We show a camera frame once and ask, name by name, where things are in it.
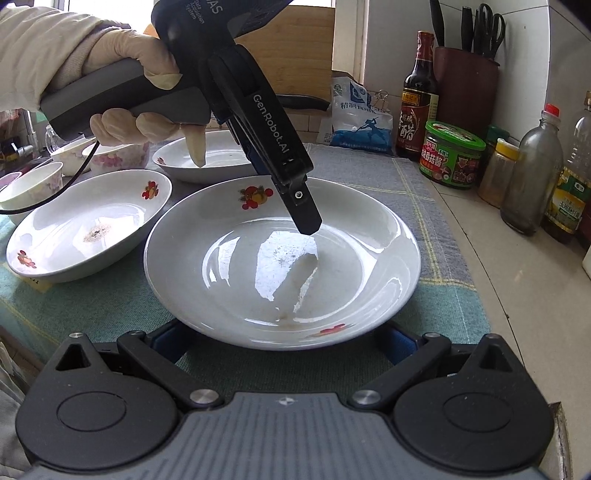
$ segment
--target bottle label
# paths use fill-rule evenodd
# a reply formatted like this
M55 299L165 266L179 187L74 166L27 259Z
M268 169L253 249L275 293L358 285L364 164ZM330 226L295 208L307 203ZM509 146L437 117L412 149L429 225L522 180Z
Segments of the bottle label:
M425 140L425 124L435 120L439 95L405 88L402 91L402 107L398 122L396 146L420 152Z
M469 188L476 180L479 157L459 153L445 145L439 145L427 136L419 169L427 177L439 183L459 188Z
M565 232L575 233L590 198L589 183L564 168L548 204L546 217Z

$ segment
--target white bowl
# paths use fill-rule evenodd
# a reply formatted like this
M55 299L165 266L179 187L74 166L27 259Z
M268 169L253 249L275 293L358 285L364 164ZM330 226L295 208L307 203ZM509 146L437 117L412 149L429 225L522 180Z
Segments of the white bowl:
M89 145L94 145L96 138L80 138L61 148L58 148L51 154L55 161L60 161L64 164L62 174L66 177L71 177L76 174L79 168L84 163L86 156L82 154L84 149ZM89 171L90 165L87 165L84 171Z
M82 152L84 158L90 155L93 146L86 147ZM148 150L150 144L119 145L118 147L100 146L90 161L90 169L96 175L119 170L136 170L145 168L148 164Z
M234 141L230 130L207 132L205 141L203 167L196 166L191 160L184 138L158 149L152 156L152 161L171 178L201 185L256 175L254 167L242 147Z
M82 181L16 228L8 265L23 277L54 283L96 273L148 236L171 192L166 176L148 170Z
M409 228L357 190L307 184L323 218L312 236L297 232L268 176L176 204L144 252L160 302L207 336L267 350L343 342L392 317L421 271Z
M63 187L61 162L51 162L34 168L7 185L0 192L0 208L16 210L25 208L49 198ZM31 212L9 215L15 225L21 223Z

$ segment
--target soy sauce bottle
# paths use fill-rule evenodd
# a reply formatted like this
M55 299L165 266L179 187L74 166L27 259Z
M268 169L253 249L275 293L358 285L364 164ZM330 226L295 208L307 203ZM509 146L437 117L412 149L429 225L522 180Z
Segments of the soy sauce bottle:
M419 161L425 125L437 116L437 80L433 73L433 43L431 32L418 33L417 59L413 72L407 77L402 90L402 107L396 138L396 153Z

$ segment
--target tablecloth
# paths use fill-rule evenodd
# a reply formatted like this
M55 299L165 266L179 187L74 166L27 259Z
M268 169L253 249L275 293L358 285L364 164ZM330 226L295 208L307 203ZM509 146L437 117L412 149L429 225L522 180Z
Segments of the tablecloth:
M395 320L415 333L436 331L460 343L477 343L488 333L466 263L416 164L322 145L307 149L314 162L311 176L376 198L396 212L417 238L420 282ZM174 181L166 208L200 188ZM0 219L0 325L42 361L74 331L87 333L93 341L112 341L132 329L149 332L172 318L145 279L143 244L95 275L52 285L19 278L8 268L5 251L14 228L7 218ZM237 390L345 393L390 367L371 334L303 352L253 351L200 337L179 365L226 394Z

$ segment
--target green jar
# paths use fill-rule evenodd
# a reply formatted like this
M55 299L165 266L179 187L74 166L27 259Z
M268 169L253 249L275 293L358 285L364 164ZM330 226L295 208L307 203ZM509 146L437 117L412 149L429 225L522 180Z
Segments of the green jar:
M448 187L469 189L486 144L476 135L436 120L427 122L421 153L423 175Z

